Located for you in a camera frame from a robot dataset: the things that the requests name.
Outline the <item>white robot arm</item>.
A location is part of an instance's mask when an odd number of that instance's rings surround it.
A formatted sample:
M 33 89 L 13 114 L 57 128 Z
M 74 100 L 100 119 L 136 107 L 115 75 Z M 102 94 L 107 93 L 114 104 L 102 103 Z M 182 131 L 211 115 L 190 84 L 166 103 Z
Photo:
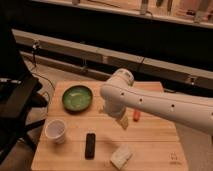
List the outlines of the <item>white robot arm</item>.
M 213 135 L 213 98 L 142 90 L 133 83 L 132 73 L 120 68 L 101 85 L 106 114 L 121 121 L 129 107 Z

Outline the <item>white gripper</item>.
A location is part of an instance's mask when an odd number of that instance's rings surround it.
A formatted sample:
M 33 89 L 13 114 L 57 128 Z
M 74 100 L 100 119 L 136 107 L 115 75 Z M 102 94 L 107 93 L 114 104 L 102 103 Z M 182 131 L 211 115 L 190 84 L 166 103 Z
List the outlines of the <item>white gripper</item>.
M 128 128 L 129 121 L 128 121 L 128 117 L 124 115 L 126 112 L 126 107 L 124 104 L 117 101 L 105 100 L 102 107 L 102 112 L 112 118 L 118 119 L 117 120 L 118 124 L 124 130 Z

